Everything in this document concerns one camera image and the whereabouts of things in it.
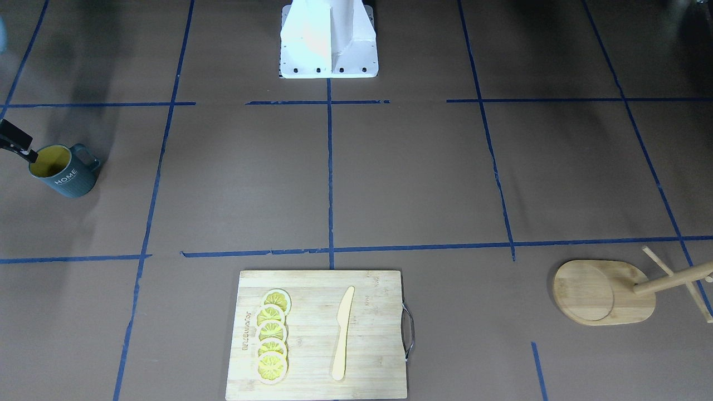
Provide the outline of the dark teal mug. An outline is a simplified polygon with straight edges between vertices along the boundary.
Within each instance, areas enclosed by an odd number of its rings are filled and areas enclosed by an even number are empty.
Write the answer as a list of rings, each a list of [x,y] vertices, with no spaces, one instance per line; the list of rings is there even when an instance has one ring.
[[[48,145],[37,152],[35,162],[28,170],[49,188],[67,198],[78,198],[89,193],[96,185],[96,171],[102,161],[84,144],[66,147]]]

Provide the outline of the wooden cup storage rack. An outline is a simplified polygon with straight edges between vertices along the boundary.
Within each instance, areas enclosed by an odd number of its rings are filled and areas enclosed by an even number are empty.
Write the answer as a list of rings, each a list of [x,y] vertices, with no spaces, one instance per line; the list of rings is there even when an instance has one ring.
[[[585,326],[612,326],[644,322],[656,307],[656,294],[681,285],[711,323],[711,311],[697,280],[711,282],[711,262],[673,271],[649,247],[642,251],[664,271],[650,280],[629,262],[573,260],[558,267],[551,281],[554,302],[572,321]]]

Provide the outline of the lemon slice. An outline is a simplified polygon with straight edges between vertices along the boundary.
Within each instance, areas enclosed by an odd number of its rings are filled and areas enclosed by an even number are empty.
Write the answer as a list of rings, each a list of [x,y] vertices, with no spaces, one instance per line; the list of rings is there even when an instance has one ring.
[[[257,348],[257,357],[261,358],[265,353],[278,353],[285,359],[288,358],[289,348],[285,340],[278,338],[265,338],[260,340]]]
[[[277,339],[283,343],[287,340],[288,330],[285,323],[278,320],[265,320],[256,328],[258,340]]]
[[[280,305],[265,304],[260,307],[256,314],[256,325],[260,326],[265,322],[279,322],[285,324],[286,315]]]
[[[283,311],[283,313],[287,315],[289,314],[290,310],[292,310],[292,297],[290,296],[290,294],[288,294],[287,291],[283,289],[272,288],[265,292],[264,296],[262,297],[262,304],[277,305]]]
[[[257,359],[258,380],[265,385],[275,385],[283,380],[289,369],[288,358],[279,352],[264,352]]]

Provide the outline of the yellow plastic knife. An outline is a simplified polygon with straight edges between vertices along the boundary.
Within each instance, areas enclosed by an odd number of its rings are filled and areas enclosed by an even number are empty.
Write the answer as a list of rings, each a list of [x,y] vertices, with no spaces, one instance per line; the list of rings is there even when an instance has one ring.
[[[336,321],[339,325],[339,333],[331,367],[331,378],[335,381],[341,381],[345,376],[346,346],[354,294],[355,287],[353,285],[347,287],[337,310]]]

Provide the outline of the bamboo cutting board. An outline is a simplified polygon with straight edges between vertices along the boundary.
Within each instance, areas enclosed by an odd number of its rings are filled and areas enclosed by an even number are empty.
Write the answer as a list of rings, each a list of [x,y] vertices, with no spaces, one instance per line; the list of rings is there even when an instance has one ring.
[[[344,379],[331,378],[339,325],[337,310],[347,287],[355,294]],[[292,297],[286,316],[289,369],[275,385],[257,375],[256,314],[267,290]],[[404,399],[407,348],[402,335],[399,271],[242,271],[227,371],[227,400]]]

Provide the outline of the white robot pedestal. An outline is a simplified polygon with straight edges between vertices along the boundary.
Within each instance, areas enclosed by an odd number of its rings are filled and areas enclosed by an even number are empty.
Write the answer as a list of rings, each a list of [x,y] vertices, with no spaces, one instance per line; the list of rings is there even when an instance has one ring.
[[[282,8],[283,79],[371,79],[379,59],[375,1],[293,1]]]

